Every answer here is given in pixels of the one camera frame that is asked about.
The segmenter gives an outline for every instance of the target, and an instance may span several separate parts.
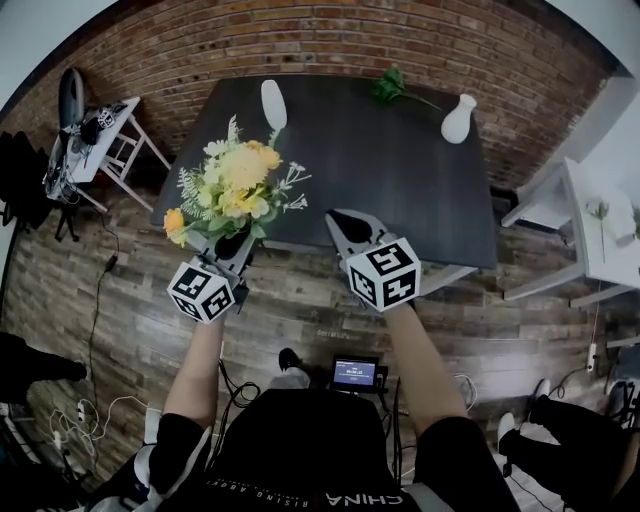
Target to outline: white table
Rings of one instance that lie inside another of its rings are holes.
[[[620,234],[618,226],[621,223],[633,225],[631,201],[621,188],[609,183],[606,176],[602,179],[594,178],[594,173],[587,172],[581,164],[573,160],[565,159],[525,202],[502,219],[502,225],[510,226],[538,200],[548,194],[557,194],[558,190],[564,193],[573,223],[576,262],[551,275],[506,291],[505,300],[526,297],[582,276],[615,283],[616,286],[573,299],[570,301],[571,307],[586,306],[630,290],[640,289],[640,241],[634,240],[623,248],[618,247],[616,243]],[[604,236],[600,220],[589,214],[586,208],[587,203],[594,198],[601,198],[610,207],[609,215],[603,222]],[[614,228],[613,222],[616,219],[619,222],[615,223]]]
[[[160,159],[160,161],[164,164],[164,166],[171,170],[171,165],[162,153],[158,151],[158,148],[151,141],[149,136],[145,133],[142,127],[136,121],[135,116],[133,115],[133,110],[136,108],[138,103],[140,103],[140,98],[129,98],[128,100],[124,100],[123,103],[126,105],[126,108],[118,114],[115,118],[115,123],[109,128],[101,131],[98,134],[98,142],[95,146],[91,148],[91,152],[89,156],[85,158],[81,158],[77,163],[73,170],[68,171],[68,182],[70,184],[80,184],[80,183],[89,183],[93,181],[98,170],[102,170],[107,176],[109,176],[113,181],[115,181],[118,185],[120,185],[131,197],[133,197],[136,201],[138,201],[142,206],[144,206],[147,210],[153,211],[153,208],[149,203],[147,203],[142,197],[140,197],[134,190],[125,183],[125,178],[131,169],[131,165],[133,161],[138,156],[138,153],[142,146],[146,143],[151,148],[156,156]],[[127,137],[120,133],[125,123],[129,122],[131,126],[138,132],[140,137],[136,139],[132,139],[131,137]],[[116,155],[114,157],[109,156],[107,152],[118,139],[122,141],[120,148],[118,149]],[[120,155],[122,151],[127,145],[130,145],[131,153],[126,160],[121,160]],[[93,203],[96,208],[99,210],[106,212],[108,209],[102,203],[96,201],[89,194],[84,192],[80,187],[74,187],[75,191],[84,197],[87,201]]]

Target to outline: black shoe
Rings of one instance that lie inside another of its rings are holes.
[[[283,348],[278,355],[278,363],[280,364],[280,370],[283,372],[289,368],[299,368],[302,364],[302,359],[290,348]]]

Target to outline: white sneaker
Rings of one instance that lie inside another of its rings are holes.
[[[551,381],[549,379],[542,379],[538,382],[536,390],[533,392],[533,400],[537,400],[541,396],[549,396],[551,393]]]
[[[500,441],[502,441],[502,438],[508,432],[515,430],[515,428],[516,419],[513,417],[513,414],[508,412],[500,418],[500,423],[498,424],[498,451],[500,451]]]

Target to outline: wooden floor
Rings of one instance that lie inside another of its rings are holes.
[[[154,194],[141,193],[153,204]],[[111,207],[105,220],[119,236],[120,254],[115,269],[103,280],[94,336],[102,421],[108,405],[120,396],[134,395],[162,406],[193,328],[165,292],[178,264],[190,255],[152,228],[148,212],[128,196],[111,189],[105,197]],[[54,211],[39,230],[20,234],[1,327],[36,348],[86,362],[96,283],[116,243],[88,207],[80,209],[76,221],[80,241],[73,243],[67,236],[58,243],[53,232],[59,215]],[[495,271],[472,274],[416,302],[451,372],[475,382],[479,397],[470,414],[492,444],[500,416],[509,410],[521,415],[525,397],[539,379],[557,383],[567,372],[584,366],[595,311],[568,307],[569,297],[590,289],[580,282],[515,302],[502,300],[503,290],[570,262],[573,251],[559,236],[503,229],[498,253]],[[396,369],[384,322],[357,308],[339,280],[333,255],[259,250],[246,276],[251,293],[242,312],[228,319],[225,331],[223,359],[232,380],[252,380],[265,388],[279,373],[278,352],[292,347],[306,360],[325,364],[335,353],[380,356],[390,366],[394,387]],[[602,343],[615,335],[604,333],[615,320],[619,334],[634,329],[636,310],[634,296],[608,301],[600,310],[596,340]],[[577,374],[569,382],[566,399],[596,408],[603,402],[603,385],[604,380],[594,374]],[[91,398],[92,393],[89,381],[33,385],[29,400],[38,427],[48,433],[54,408],[75,416],[77,401]],[[224,406],[227,396],[222,387],[221,393]],[[108,478],[135,453],[142,442],[144,412],[133,400],[114,405],[107,435],[96,443],[97,479],[90,480],[90,486]],[[413,444],[406,418],[403,426],[404,445]],[[548,438],[534,428],[524,431]],[[92,468],[77,438],[67,446],[79,464]],[[405,451],[405,471],[412,468],[412,452]],[[561,510],[557,496],[520,471],[514,476],[548,506]],[[510,485],[523,510],[540,509],[531,496]]]

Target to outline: white plug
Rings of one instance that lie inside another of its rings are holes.
[[[57,430],[53,431],[53,444],[56,445],[58,450],[62,450],[62,436]]]
[[[80,423],[84,423],[87,419],[87,415],[84,412],[84,404],[82,401],[78,402],[78,420]]]
[[[596,365],[596,344],[589,345],[589,354],[587,355],[587,372],[592,372]]]

